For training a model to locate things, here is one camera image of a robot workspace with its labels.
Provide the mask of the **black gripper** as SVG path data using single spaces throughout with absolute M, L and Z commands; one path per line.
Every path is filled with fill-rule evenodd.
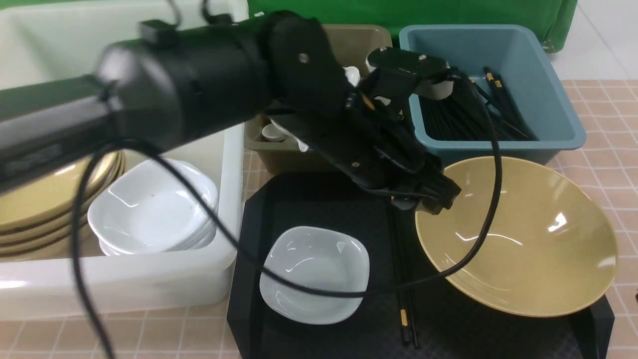
M 362 190 L 400 210 L 439 214 L 461 189 L 408 129 L 351 85 L 334 98 L 279 101 L 280 124 Z

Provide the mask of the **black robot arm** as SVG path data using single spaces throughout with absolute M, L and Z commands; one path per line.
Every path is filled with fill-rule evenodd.
M 1 91 L 1 190 L 89 156 L 107 143 L 165 153 L 252 120 L 273 118 L 362 189 L 408 209 L 450 209 L 460 187 L 397 118 L 413 93 L 451 73 L 439 57 L 371 51 L 349 83 L 328 34 L 291 11 L 232 23 L 212 16 L 177 30 L 140 24 L 86 75 Z

